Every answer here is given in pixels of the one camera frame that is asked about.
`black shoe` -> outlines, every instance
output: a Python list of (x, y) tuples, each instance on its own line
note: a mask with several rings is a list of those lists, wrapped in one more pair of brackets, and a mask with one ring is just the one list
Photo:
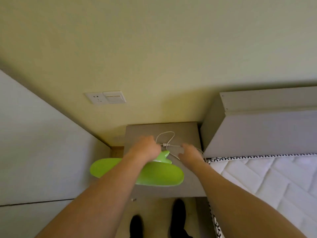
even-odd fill
[(186, 208), (185, 208), (184, 201), (182, 201), (181, 199), (177, 199), (175, 200), (173, 205), (169, 237), (175, 238), (175, 237), (184, 236), (183, 233), (185, 232), (184, 230), (185, 220), (186, 220)]
[(140, 215), (132, 217), (130, 222), (130, 238), (143, 238), (143, 222)]

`green lamp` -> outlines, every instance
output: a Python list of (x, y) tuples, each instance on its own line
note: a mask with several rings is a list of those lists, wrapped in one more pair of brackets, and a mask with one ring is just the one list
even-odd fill
[[(141, 170), (136, 184), (149, 186), (175, 186), (181, 184), (184, 180), (184, 173), (181, 168), (173, 165), (172, 161), (167, 159), (169, 153), (168, 150), (162, 151), (155, 160), (147, 163)], [(97, 160), (90, 166), (90, 173), (100, 178), (121, 160), (121, 158)]]

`power socket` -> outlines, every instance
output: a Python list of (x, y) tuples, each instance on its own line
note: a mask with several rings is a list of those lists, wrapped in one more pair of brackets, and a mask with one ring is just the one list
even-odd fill
[(108, 100), (106, 97), (103, 95), (102, 92), (100, 93), (85, 93), (86, 97), (89, 98), (89, 100), (93, 104), (106, 104), (108, 103)]

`white cable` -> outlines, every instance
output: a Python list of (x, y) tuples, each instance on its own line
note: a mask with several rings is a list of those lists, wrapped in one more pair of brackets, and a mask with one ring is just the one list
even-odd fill
[[(163, 147), (165, 147), (166, 150), (168, 150), (168, 149), (167, 149), (168, 146), (181, 147), (180, 145), (172, 145), (172, 144), (170, 144), (170, 141), (175, 137), (175, 132), (173, 132), (173, 131), (166, 131), (166, 132), (160, 133), (160, 134), (156, 137), (155, 143), (157, 143), (158, 137), (159, 137), (160, 135), (162, 135), (162, 134), (167, 134), (167, 133), (173, 133), (173, 136), (170, 138), (170, 140), (169, 140), (167, 143), (162, 143), (162, 144), (160, 144), (160, 145), (163, 146)], [(198, 149), (199, 151), (202, 152), (203, 159), (204, 159), (205, 162), (207, 162), (207, 160), (206, 160), (206, 158), (205, 158), (205, 156), (204, 156), (204, 152), (203, 152), (201, 149), (199, 149), (199, 148), (196, 148), (196, 149)], [(170, 154), (171, 154), (172, 156), (174, 156), (175, 158), (177, 158), (178, 160), (180, 160), (176, 155), (172, 154), (171, 152), (170, 152)]]

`mattress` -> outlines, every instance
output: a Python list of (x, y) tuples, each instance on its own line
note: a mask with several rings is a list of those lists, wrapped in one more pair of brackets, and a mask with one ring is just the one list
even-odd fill
[[(208, 163), (224, 178), (275, 208), (305, 236), (317, 237), (317, 155), (253, 157)], [(217, 236), (223, 238), (212, 210), (211, 215)]]

